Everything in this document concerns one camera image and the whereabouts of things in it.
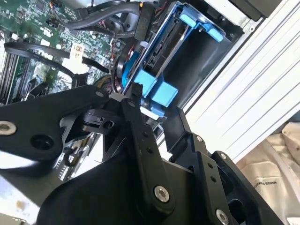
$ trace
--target capacitor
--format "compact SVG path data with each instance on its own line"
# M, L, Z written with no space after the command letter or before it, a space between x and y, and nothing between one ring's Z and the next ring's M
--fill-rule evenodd
M28 39L28 38L30 38L30 37L31 37L31 34L30 34L30 33L26 33L26 34L24 34L24 36L23 36L24 39Z
M57 44L57 45L56 45L56 48L57 48L58 50L62 49L61 44Z

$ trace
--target cable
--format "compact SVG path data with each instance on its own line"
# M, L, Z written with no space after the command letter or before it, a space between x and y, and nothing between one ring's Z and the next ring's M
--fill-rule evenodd
M30 58L30 59L39 61L39 62L41 62L43 64L46 64L50 67L58 69L59 71L63 72L64 74L70 76L72 79L75 79L75 74L73 74L71 70L65 68L64 66L62 66L61 64L59 64L55 61L46 59L46 58L44 58L40 55L37 55L37 54L32 53L32 52L25 51L25 50L12 49L12 48L6 48L5 47L5 51L7 53L10 53L10 54L19 55L19 56L23 56L23 57L26 57L26 58Z
M116 6L109 7L108 9L95 12L90 14L90 16L84 20L68 22L67 27L70 30L76 30L84 27L89 27L94 24L98 24L99 22L108 19L109 17L119 14L119 13L132 13L135 15L140 14L140 3L139 2L126 2L123 4L119 4Z
M107 30L103 27L100 26L89 26L89 27L84 27L84 28L80 28L80 29L76 29L76 30L85 30L85 31L94 31L94 32L99 32L99 33L103 33L106 35L109 35L113 38L131 38L135 36L135 31L127 31L127 32L123 32L123 33L115 33L111 30Z
M95 12L101 11L105 8L109 8L109 7L112 7L112 6L117 6L117 5L122 4L122 3L124 3L124 2L121 1L121 0L113 0L113 1L104 2L102 4L99 4L99 5L96 5L94 7L88 8L88 12L89 12L89 14L95 13Z
M32 43L16 43L16 42L7 42L4 44L5 47L5 51L13 51L15 49L17 50L37 50L37 51L44 51L45 53L51 54L51 55L56 55L59 57L63 57L63 58L70 58L70 53L69 52L65 52L63 50L59 50L56 48L51 48L45 45L39 45L39 44L32 44ZM95 67L105 73L109 73L109 69L105 68L104 66L100 65L98 62L83 57L82 58L82 63Z
M58 21L59 21L62 25L64 25L64 26L66 27L66 26L67 26L67 23L64 22L64 21L61 19L61 17L57 14L57 12L55 11L55 8L54 8L54 6L53 6L53 3L52 3L52 2L49 2L49 5L50 5L50 8L51 8L53 14L55 15L56 19L58 19Z

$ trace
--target screw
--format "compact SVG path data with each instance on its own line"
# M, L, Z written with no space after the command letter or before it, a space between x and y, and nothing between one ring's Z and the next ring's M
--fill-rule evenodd
M249 31L250 31L251 33L252 33L254 30L255 30L254 27L250 27L250 28L249 28Z
M216 216L218 220L223 224L223 225L228 225L229 220L226 214L222 210L216 210Z
M200 136L197 136L198 142L203 142L202 138Z
M227 156L226 156L225 154L223 154L223 153L221 153L221 157L222 157L224 160L227 159Z
M15 124L9 121L0 121L0 135L13 135L17 131Z
M102 94L100 91L96 91L96 95L98 95L99 97L104 97L104 94Z
M154 188L155 197L162 203L167 203L170 199L169 192L163 186Z

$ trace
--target metal frame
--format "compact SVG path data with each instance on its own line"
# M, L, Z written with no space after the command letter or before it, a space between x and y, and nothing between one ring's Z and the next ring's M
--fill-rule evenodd
M300 110L299 21L300 3L281 2L214 83L200 91L187 120L210 152L224 151L237 162Z

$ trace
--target hole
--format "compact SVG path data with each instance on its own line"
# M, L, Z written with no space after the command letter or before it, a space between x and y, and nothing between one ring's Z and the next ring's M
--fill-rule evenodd
M9 125L6 125L6 124L0 125L0 130L2 130L2 131L8 131L9 129L10 129Z
M146 151L147 151L147 152L149 152L150 154L152 154L152 153L153 153L152 149L151 149L151 148L149 148L149 147L147 147L147 148L146 148Z
M193 165L190 165L190 166L188 167L188 169L189 169L190 171L194 172L194 166L193 166Z
M159 190L158 193L164 198L166 196L165 192L163 190Z
M216 178L214 176L210 176L210 179L213 181L213 182L217 182Z
M238 224L246 224L246 214L242 203L234 199L228 204L231 215L235 218Z
M54 146L54 141L47 135L34 135L30 139L31 145L38 150L49 150Z
M110 129L114 126L114 123L112 121L106 121L104 124L103 124L103 128L105 129Z

